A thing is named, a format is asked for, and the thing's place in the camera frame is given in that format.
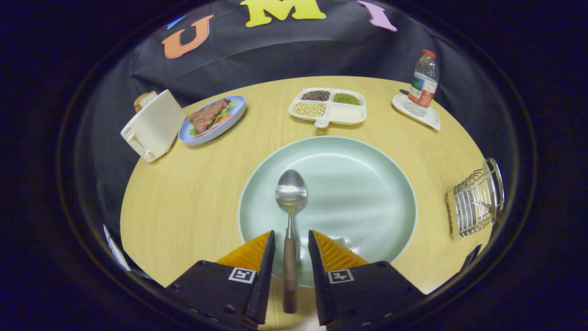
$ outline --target red bottle cap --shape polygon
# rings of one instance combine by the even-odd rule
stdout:
[[[435,58],[435,53],[427,51],[426,49],[423,49],[423,54],[427,55],[428,57]]]

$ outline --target metal toast rack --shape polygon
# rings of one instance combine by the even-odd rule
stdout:
[[[487,158],[482,169],[473,172],[463,182],[447,192],[450,235],[457,239],[468,236],[494,223],[497,212],[505,204],[502,175],[493,158]]]

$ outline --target water bottle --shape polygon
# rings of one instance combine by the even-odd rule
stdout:
[[[420,117],[425,116],[438,81],[439,68],[435,64],[435,54],[423,49],[423,56],[415,66],[408,101],[405,103],[406,110]]]

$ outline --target letter m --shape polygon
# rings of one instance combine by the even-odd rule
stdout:
[[[249,8],[249,22],[246,27],[256,27],[270,23],[271,17],[267,17],[263,11],[268,12],[275,18],[283,21],[294,7],[295,19],[322,19],[327,17],[321,12],[316,0],[245,0],[240,3]]]

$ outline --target wooden table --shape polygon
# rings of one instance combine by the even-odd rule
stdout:
[[[296,95],[309,87],[361,93],[367,119],[353,125],[313,122],[288,114]],[[431,129],[392,107],[392,97],[409,84],[366,77],[303,77],[266,82],[210,97],[184,108],[191,114],[226,95],[244,95],[247,110],[219,138],[203,145],[177,141],[149,164],[137,163],[121,212],[124,250],[153,279],[168,286],[198,260],[216,261],[241,244],[237,208],[255,168],[277,149],[315,135],[364,141],[392,158],[415,190],[418,220],[414,236],[393,266],[423,293],[457,273],[490,229],[452,240],[445,193],[481,168],[484,157],[465,129],[439,104],[441,130]],[[282,313],[282,282],[272,278],[264,330],[318,329],[313,289],[300,287],[299,312]]]

